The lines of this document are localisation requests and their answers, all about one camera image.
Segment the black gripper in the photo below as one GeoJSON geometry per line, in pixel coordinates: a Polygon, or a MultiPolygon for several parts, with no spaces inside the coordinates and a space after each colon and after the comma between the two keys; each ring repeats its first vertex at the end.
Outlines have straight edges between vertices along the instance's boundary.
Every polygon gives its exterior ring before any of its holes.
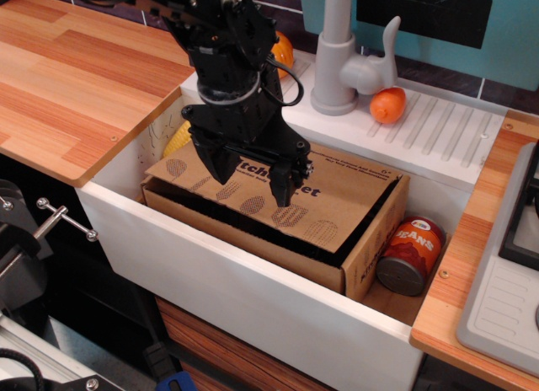
{"type": "Polygon", "coordinates": [[[195,150],[211,176],[224,185],[242,156],[270,166],[270,188],[278,207],[288,207],[309,175],[308,141],[282,116],[262,89],[234,104],[189,104],[182,116],[191,124],[195,150]]]}

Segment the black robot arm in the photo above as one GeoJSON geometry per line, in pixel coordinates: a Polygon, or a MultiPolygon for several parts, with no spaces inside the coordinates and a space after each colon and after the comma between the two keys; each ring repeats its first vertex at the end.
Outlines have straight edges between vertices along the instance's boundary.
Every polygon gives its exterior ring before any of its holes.
{"type": "Polygon", "coordinates": [[[279,38],[275,21],[253,0],[173,0],[165,19],[195,68],[201,104],[182,116],[190,123],[196,152],[213,178],[225,184],[242,159],[269,169],[278,206],[312,172],[309,142],[289,127],[278,63],[272,48],[279,38]]]}

